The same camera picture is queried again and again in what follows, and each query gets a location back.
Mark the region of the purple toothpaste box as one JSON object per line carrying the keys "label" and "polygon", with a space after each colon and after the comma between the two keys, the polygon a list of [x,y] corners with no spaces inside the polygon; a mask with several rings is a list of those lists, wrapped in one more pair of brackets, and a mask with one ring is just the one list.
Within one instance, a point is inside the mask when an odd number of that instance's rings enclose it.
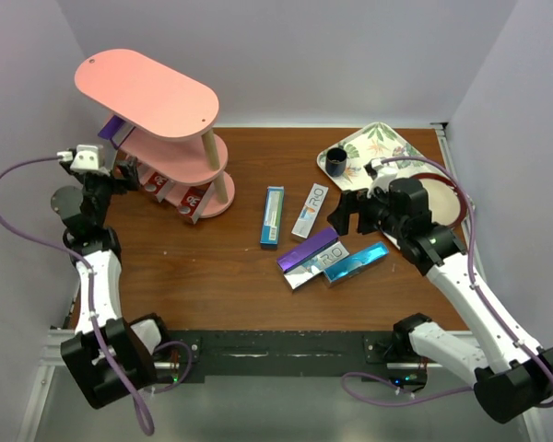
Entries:
{"label": "purple toothpaste box", "polygon": [[113,115],[100,129],[97,137],[108,141],[114,149],[119,150],[134,129],[133,124],[117,115]]}
{"label": "purple toothpaste box", "polygon": [[287,273],[337,241],[338,234],[336,230],[327,227],[280,256],[276,260],[276,264],[283,273]]}

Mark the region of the red silver toothpaste box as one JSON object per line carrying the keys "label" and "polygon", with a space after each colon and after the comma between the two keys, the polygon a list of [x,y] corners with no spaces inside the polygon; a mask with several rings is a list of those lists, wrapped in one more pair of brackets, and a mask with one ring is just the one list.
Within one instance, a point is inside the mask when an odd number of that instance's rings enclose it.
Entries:
{"label": "red silver toothpaste box", "polygon": [[154,171],[145,181],[144,190],[161,203],[170,193],[175,183],[166,176]]}

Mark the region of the red 3D toothpaste box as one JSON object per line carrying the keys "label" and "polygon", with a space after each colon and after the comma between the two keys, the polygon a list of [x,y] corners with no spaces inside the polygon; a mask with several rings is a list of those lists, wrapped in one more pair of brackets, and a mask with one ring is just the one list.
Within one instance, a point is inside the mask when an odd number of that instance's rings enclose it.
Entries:
{"label": "red 3D toothpaste box", "polygon": [[179,216],[186,222],[195,225],[213,196],[214,184],[190,187],[177,206]]}

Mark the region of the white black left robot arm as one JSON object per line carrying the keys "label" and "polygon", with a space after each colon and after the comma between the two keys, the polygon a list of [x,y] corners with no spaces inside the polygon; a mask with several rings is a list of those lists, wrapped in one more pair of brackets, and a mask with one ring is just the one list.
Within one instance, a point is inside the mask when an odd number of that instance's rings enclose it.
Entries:
{"label": "white black left robot arm", "polygon": [[172,338],[160,316],[150,313],[132,322],[122,316],[121,244],[105,224],[114,194],[135,191],[139,180],[134,160],[108,167],[100,145],[78,145],[58,155],[62,168],[78,186],[64,186],[52,196],[60,216],[64,245],[80,278],[80,313],[73,338],[60,346],[61,355],[90,406],[100,409],[129,391],[110,362],[140,390],[157,379],[154,361],[166,359]]}

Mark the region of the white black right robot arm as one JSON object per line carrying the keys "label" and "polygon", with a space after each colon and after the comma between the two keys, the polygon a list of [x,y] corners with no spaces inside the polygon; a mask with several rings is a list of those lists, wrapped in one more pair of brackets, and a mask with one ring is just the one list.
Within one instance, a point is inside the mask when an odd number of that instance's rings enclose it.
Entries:
{"label": "white black right robot arm", "polygon": [[392,349],[398,359],[424,356],[441,364],[501,424],[531,408],[553,407],[553,347],[543,347],[520,326],[477,274],[463,242],[433,221],[419,180],[395,179],[385,190],[344,191],[327,220],[346,235],[353,214],[359,216],[360,234],[380,231],[396,241],[402,256],[444,294],[477,341],[465,343],[415,314],[394,325]]}

